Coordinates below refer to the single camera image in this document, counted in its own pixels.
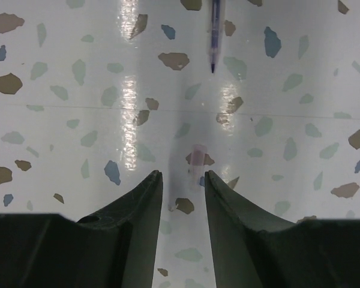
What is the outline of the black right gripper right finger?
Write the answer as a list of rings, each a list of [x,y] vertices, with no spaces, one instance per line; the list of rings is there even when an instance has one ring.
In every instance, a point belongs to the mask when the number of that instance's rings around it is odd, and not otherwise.
[[[360,287],[360,220],[284,220],[205,174],[217,287]]]

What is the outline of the grey purple pen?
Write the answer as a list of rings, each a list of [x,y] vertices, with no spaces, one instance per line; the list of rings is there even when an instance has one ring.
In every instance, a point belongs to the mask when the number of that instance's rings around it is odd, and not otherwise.
[[[210,19],[210,45],[209,45],[209,63],[211,73],[214,74],[220,55],[220,34],[222,31],[221,24],[224,14],[224,1],[212,0],[211,7],[211,19]]]

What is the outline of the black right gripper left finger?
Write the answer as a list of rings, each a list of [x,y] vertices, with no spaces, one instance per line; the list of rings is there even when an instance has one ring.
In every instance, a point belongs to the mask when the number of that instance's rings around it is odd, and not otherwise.
[[[0,287],[151,287],[162,196],[155,170],[79,221],[0,214]]]

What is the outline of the clear pink pen cap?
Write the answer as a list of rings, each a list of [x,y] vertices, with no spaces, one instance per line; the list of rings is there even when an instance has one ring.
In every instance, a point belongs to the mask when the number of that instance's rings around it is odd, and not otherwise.
[[[204,162],[207,148],[204,145],[193,145],[190,158],[190,190],[197,192],[200,190],[200,179],[204,173]]]

